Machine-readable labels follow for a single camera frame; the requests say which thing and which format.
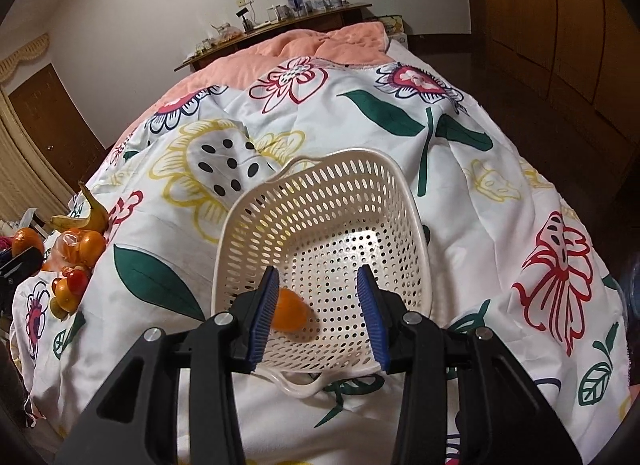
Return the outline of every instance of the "white box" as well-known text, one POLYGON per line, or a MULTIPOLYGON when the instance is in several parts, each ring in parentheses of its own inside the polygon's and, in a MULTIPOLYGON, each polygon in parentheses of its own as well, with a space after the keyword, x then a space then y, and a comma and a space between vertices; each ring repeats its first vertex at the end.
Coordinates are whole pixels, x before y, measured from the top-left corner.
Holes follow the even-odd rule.
POLYGON ((406 34, 392 34, 389 36, 389 40, 395 39, 397 42, 402 44, 406 49, 409 49, 409 45, 406 42, 406 34))

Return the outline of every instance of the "wall socket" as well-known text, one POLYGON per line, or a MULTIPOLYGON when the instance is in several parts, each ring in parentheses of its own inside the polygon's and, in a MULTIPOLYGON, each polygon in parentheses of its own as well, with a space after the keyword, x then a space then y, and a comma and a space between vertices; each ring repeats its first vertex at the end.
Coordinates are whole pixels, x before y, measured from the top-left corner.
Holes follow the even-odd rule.
POLYGON ((245 5, 253 2, 254 0, 236 0, 236 5, 238 5, 238 7, 244 7, 245 5))

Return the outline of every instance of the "white floral quilt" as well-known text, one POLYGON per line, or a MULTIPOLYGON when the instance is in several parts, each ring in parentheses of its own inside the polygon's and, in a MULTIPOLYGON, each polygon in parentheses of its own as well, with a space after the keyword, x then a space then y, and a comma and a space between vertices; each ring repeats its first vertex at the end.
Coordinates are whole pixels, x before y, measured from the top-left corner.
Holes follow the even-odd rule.
MULTIPOLYGON (((16 293, 12 352, 34 417, 61 441, 146 328, 173 333, 208 317, 221 228, 243 191, 294 155, 362 146, 392 156, 413 190, 433 319, 459 331, 491 327, 590 460, 630 405, 615 282, 574 210, 484 109, 430 66, 412 64, 294 58, 247 90, 185 95, 135 129, 89 182, 111 220, 79 311, 65 321, 51 315, 53 273, 16 293)), ((73 205, 77 216, 88 213, 84 199, 73 205)), ((447 463, 455 464, 450 378, 447 463)), ((185 373, 183 395, 187 382, 185 373)), ((390 462, 401 376, 335 382, 306 400, 255 377, 236 377, 235 387, 248 463, 390 462)), ((178 450, 188 463, 184 405, 178 450)))

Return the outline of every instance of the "pink blanket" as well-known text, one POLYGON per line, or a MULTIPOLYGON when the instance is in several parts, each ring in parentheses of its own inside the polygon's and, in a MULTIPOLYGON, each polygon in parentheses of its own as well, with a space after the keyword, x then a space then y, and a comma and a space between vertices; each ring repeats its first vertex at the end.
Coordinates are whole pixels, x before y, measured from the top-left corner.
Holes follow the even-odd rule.
POLYGON ((290 30, 235 54, 216 59, 202 70, 188 75, 142 113, 120 135, 115 145, 122 143, 140 122, 161 106, 214 84, 243 90, 280 63, 302 55, 321 57, 338 64, 385 64, 393 61, 385 54, 387 48, 385 29, 379 22, 358 23, 329 33, 290 30))

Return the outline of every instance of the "basket handle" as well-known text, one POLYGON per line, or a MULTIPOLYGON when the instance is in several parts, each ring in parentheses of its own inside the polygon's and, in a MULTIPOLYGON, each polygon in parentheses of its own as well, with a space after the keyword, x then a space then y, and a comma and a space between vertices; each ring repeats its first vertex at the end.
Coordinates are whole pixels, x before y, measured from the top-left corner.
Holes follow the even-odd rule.
POLYGON ((336 368, 322 371, 320 376, 310 384, 295 384, 287 379, 280 371, 260 365, 255 368, 255 371, 252 371, 252 375, 257 375, 273 382, 289 395, 289 397, 308 398, 321 391, 324 387, 331 384, 331 382, 344 379, 356 379, 364 375, 376 373, 380 371, 380 369, 380 364, 372 359, 371 363, 364 368, 336 368))
POLYGON ((280 180, 286 179, 291 174, 296 174, 296 172, 298 171, 291 171, 291 169, 293 168, 293 166, 295 166, 296 164, 299 164, 300 162, 311 162, 312 164, 316 165, 322 162, 323 158, 324 156, 319 158, 314 158, 312 156, 305 156, 305 155, 291 158, 286 164, 284 164, 284 166, 282 166, 282 169, 280 169, 276 174, 268 178, 265 181, 265 183, 268 182, 270 184, 274 184, 275 182, 279 182, 280 180))

